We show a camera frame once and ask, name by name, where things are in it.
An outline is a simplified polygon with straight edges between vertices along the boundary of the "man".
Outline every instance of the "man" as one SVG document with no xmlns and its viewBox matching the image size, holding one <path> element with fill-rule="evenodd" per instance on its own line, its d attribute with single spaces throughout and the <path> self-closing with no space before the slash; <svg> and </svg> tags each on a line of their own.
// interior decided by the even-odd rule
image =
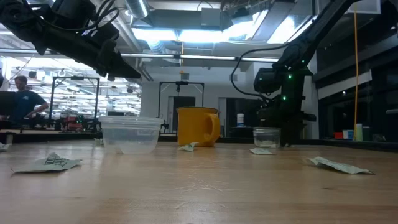
<svg viewBox="0 0 398 224">
<path fill-rule="evenodd" d="M 32 117 L 33 114 L 39 113 L 49 107 L 45 100 L 37 93 L 26 90 L 27 78 L 25 76 L 18 76 L 15 79 L 15 86 L 18 89 L 16 93 L 16 108 L 10 116 L 12 121 L 20 121 L 25 117 Z"/>
</svg>

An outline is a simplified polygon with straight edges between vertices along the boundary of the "plastic bowl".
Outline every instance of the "plastic bowl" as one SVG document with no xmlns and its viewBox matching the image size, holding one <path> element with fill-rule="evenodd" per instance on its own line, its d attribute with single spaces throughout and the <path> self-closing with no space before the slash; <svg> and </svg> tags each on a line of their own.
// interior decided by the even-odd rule
<svg viewBox="0 0 398 224">
<path fill-rule="evenodd" d="M 280 128 L 258 127 L 253 129 L 254 144 L 257 147 L 280 148 Z"/>
<path fill-rule="evenodd" d="M 123 154 L 152 152 L 163 123 L 159 118 L 132 116 L 103 116 L 98 120 L 106 150 Z"/>
</svg>

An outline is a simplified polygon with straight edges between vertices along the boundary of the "workbench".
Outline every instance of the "workbench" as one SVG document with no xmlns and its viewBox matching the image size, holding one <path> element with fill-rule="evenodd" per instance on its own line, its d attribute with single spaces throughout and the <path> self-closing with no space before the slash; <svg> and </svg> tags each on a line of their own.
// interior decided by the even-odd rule
<svg viewBox="0 0 398 224">
<path fill-rule="evenodd" d="M 259 156 L 252 144 L 150 154 L 107 154 L 94 141 L 15 144 L 0 152 L 0 223 L 395 223 L 398 154 L 297 146 Z M 56 152 L 83 159 L 61 173 L 13 174 L 10 167 Z M 369 169 L 320 169 L 322 156 Z"/>
</svg>

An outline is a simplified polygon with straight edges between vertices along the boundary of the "yellow mug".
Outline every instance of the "yellow mug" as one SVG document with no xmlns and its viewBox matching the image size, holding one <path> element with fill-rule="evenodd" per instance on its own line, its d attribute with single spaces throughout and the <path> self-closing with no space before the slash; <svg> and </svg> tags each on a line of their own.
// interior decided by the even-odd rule
<svg viewBox="0 0 398 224">
<path fill-rule="evenodd" d="M 199 142 L 195 146 L 213 147 L 220 136 L 220 119 L 217 112 L 214 108 L 177 108 L 178 145 Z"/>
</svg>

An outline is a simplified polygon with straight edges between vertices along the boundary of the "small glass jar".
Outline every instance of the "small glass jar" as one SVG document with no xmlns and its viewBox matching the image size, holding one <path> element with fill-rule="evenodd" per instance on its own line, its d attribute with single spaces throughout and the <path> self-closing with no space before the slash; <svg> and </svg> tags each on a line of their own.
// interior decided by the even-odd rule
<svg viewBox="0 0 398 224">
<path fill-rule="evenodd" d="M 256 127 L 253 129 L 254 144 L 261 148 L 280 148 L 280 128 Z"/>
</svg>

